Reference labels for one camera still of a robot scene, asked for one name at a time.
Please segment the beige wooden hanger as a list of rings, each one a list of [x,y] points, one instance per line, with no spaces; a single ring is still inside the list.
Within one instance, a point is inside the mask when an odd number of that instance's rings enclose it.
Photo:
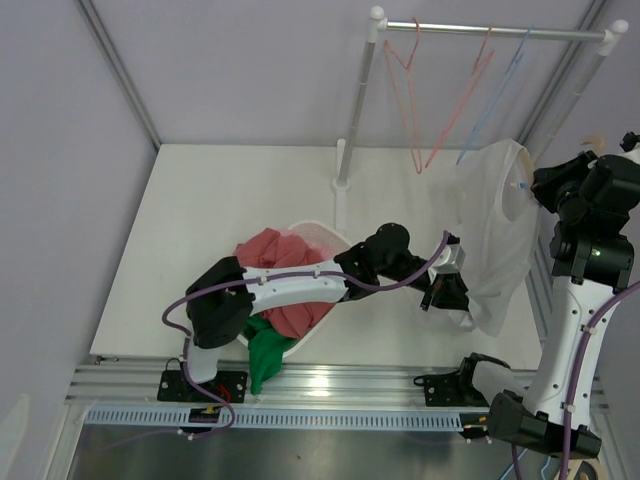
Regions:
[[[588,147],[596,154],[602,154],[606,147],[606,139],[600,134],[591,134],[583,137],[580,140],[580,145]],[[509,186],[517,190],[529,189],[534,180],[535,162],[525,148],[521,149],[516,156],[516,167],[521,177],[511,180]]]

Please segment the white t shirt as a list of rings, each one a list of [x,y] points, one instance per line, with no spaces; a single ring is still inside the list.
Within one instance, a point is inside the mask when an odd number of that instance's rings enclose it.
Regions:
[[[523,148],[507,139],[467,153],[428,187],[434,224],[458,237],[466,253],[461,276],[469,314],[458,324],[492,337],[530,270],[538,234],[539,206],[530,188],[509,186],[521,177],[516,156]]]

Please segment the light blue wire hanger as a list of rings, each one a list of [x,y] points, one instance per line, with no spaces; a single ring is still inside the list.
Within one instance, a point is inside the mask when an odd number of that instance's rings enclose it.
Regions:
[[[476,142],[476,140],[479,138],[480,133],[482,132],[485,124],[487,123],[487,121],[489,120],[490,116],[492,115],[494,109],[496,108],[500,98],[502,97],[502,95],[504,94],[507,86],[509,85],[509,83],[511,82],[511,79],[513,78],[516,70],[518,69],[522,58],[524,56],[524,46],[527,43],[527,41],[529,40],[531,34],[533,31],[533,27],[530,26],[525,34],[522,37],[522,40],[520,41],[520,44],[518,46],[518,48],[515,50],[509,64],[507,65],[500,81],[498,82],[498,84],[496,85],[496,87],[493,89],[491,96],[488,100],[488,102],[486,103],[485,107],[483,108],[480,116],[478,117],[476,123],[474,124],[464,146],[462,147],[460,153],[458,154],[458,157],[456,159],[456,164],[459,165],[462,160],[464,159],[464,157],[466,156],[466,154],[471,150],[471,148],[474,146],[474,143]]]

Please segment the pink wire hanger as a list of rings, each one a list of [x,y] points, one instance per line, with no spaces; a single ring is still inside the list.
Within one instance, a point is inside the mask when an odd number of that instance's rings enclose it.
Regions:
[[[488,68],[488,66],[491,64],[493,56],[494,56],[494,49],[493,48],[489,48],[488,47],[488,43],[489,40],[491,38],[491,35],[493,33],[493,27],[490,26],[486,32],[486,34],[484,35],[483,38],[483,42],[482,45],[480,47],[480,50],[475,58],[474,61],[474,65],[472,67],[471,73],[463,87],[463,89],[460,92],[460,95],[458,96],[457,100],[456,100],[456,104],[454,106],[454,109],[451,112],[451,115],[449,116],[449,119],[447,120],[447,123],[444,125],[444,128],[441,130],[437,141],[433,147],[433,149],[431,150],[431,153],[429,154],[429,156],[427,157],[427,160],[425,162],[424,167],[428,168],[430,166],[430,164],[433,162],[433,160],[435,159],[437,153],[439,152],[439,150],[444,146],[445,141],[448,139],[451,131],[453,130],[453,128],[455,127],[459,117],[464,113],[465,109],[466,109],[466,105],[469,102],[471,96],[474,93],[474,90],[476,89],[478,83],[480,82],[480,80],[482,79],[486,69]]]
[[[421,128],[419,126],[419,115],[417,114],[416,108],[413,79],[414,60],[421,41],[421,32],[417,18],[413,18],[413,25],[416,31],[414,44],[406,58],[396,50],[390,40],[384,41],[383,52],[411,160],[415,172],[421,174],[424,168],[424,161],[421,150]]]

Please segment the coral red shirt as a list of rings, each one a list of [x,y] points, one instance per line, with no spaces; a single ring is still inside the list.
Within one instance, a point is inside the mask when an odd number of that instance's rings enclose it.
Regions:
[[[306,266],[331,260],[334,254],[335,251],[308,243],[291,230],[271,228],[238,244],[233,252],[242,267],[259,269]],[[300,339],[332,309],[329,303],[303,303],[266,310],[261,316],[280,335]]]

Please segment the green t shirt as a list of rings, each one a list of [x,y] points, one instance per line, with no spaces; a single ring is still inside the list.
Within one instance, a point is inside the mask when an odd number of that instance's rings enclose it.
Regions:
[[[296,339],[281,335],[260,315],[249,318],[243,336],[249,352],[250,392],[257,396],[264,383],[280,372],[284,353],[296,343]]]

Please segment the light pink shirt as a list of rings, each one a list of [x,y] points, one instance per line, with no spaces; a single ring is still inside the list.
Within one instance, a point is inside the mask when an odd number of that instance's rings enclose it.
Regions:
[[[348,242],[331,229],[319,227],[314,230],[311,227],[302,226],[280,230],[282,236],[296,236],[306,242],[308,247],[316,251],[323,260],[330,260],[335,255],[349,248]]]

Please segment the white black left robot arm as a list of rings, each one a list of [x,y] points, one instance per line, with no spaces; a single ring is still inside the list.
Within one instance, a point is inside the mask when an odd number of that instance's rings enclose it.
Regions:
[[[410,287],[422,293],[421,308],[468,314],[468,289],[459,269],[464,252],[457,237],[445,233],[424,260],[410,253],[410,235],[399,224],[381,226],[365,241],[331,261],[284,269],[247,269],[225,257],[186,291],[192,328],[186,334],[185,372],[180,389],[194,401],[215,389],[219,350],[266,310],[306,303],[359,301],[379,292]]]

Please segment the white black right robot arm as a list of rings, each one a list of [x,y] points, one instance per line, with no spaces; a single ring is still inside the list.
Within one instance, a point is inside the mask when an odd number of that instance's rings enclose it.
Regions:
[[[551,329],[528,389],[505,363],[476,354],[455,380],[466,404],[490,405],[490,437],[563,459],[594,458],[590,394],[606,329],[616,305],[637,290],[629,282],[634,247],[621,230],[639,204],[639,151],[591,151],[534,173],[533,196],[558,216]]]

